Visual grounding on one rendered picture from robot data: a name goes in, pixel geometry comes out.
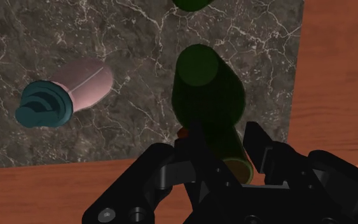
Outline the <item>pink bottle with teal cap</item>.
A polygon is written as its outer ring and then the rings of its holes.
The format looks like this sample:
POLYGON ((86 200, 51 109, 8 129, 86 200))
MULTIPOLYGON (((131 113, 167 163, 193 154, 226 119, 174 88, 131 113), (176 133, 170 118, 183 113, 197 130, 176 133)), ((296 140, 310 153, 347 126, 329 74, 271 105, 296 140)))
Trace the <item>pink bottle with teal cap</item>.
POLYGON ((111 90, 114 75, 99 59, 80 58, 62 66, 50 79, 22 91, 16 121, 24 127, 59 127, 72 115, 92 107, 111 90))

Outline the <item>dark green round object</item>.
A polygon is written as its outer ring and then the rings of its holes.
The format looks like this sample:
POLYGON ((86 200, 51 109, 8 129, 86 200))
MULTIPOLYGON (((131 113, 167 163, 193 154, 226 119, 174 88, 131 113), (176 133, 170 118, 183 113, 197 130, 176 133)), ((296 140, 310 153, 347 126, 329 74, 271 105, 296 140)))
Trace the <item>dark green round object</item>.
POLYGON ((186 12, 199 11, 215 0, 172 0, 176 7, 186 12))

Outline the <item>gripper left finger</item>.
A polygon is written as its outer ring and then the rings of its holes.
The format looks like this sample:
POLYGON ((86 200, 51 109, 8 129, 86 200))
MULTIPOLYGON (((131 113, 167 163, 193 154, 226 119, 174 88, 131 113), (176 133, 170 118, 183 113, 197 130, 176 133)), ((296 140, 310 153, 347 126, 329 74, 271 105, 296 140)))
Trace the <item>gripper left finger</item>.
POLYGON ((192 206, 183 224, 228 224, 224 169, 199 123, 174 145, 152 144, 84 213, 81 224, 155 224, 155 209, 176 185, 192 206))

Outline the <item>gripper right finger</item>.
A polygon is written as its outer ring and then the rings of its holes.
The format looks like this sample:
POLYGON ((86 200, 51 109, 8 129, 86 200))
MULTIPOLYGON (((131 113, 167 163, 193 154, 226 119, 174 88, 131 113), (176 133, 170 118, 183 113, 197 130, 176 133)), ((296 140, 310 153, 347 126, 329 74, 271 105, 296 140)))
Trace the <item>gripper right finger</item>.
POLYGON ((272 190, 263 224, 358 224, 358 167, 324 150, 304 156, 257 122, 247 122, 243 146, 272 190))

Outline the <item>dark green bottle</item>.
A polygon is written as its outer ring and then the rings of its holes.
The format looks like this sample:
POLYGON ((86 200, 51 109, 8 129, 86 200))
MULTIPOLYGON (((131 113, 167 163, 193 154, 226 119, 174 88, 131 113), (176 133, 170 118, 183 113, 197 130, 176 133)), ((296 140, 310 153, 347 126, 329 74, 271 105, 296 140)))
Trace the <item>dark green bottle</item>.
POLYGON ((199 121, 213 154, 241 184, 251 182, 254 170, 235 128, 245 109, 244 86, 211 47, 195 44, 179 54, 172 109, 185 129, 199 121))

